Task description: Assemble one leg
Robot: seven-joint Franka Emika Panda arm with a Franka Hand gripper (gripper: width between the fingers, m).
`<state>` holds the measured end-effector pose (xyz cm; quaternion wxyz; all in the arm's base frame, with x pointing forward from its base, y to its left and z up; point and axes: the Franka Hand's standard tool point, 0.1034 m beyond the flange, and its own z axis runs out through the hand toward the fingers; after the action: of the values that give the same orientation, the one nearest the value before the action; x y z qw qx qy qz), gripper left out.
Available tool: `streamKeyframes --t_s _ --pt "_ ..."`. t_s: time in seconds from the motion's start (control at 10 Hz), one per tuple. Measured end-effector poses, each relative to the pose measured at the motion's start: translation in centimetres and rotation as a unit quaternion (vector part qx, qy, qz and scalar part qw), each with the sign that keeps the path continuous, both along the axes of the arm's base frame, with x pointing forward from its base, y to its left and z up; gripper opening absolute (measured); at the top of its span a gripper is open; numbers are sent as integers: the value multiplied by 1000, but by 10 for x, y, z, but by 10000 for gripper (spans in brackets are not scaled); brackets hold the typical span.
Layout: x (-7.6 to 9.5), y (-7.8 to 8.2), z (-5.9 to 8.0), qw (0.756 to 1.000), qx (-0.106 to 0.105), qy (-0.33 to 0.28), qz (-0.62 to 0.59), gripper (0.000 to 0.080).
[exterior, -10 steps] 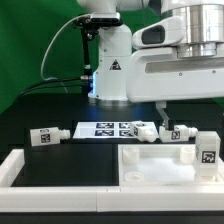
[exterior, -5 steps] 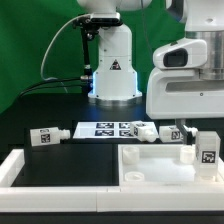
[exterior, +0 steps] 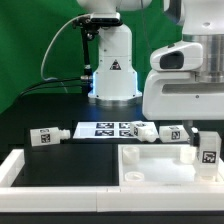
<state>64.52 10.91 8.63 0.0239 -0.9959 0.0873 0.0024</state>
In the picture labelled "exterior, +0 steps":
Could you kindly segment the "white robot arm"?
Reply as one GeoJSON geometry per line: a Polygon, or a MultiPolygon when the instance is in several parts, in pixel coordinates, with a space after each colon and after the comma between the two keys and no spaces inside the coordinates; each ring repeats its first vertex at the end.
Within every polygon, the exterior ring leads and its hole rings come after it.
{"type": "Polygon", "coordinates": [[[167,17],[183,26],[179,42],[154,51],[143,92],[132,67],[132,33],[121,11],[152,0],[77,0],[99,27],[99,65],[93,73],[91,101],[108,105],[143,99],[148,120],[193,123],[224,121],[224,0],[164,0],[167,17]]]}

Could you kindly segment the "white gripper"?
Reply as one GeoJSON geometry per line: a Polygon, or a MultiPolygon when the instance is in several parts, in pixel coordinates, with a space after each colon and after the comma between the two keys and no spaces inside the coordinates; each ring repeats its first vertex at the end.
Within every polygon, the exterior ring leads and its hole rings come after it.
{"type": "Polygon", "coordinates": [[[142,113],[148,120],[184,120],[191,146],[200,137],[192,120],[224,120],[224,83],[200,83],[190,72],[156,72],[145,82],[142,113]]]}

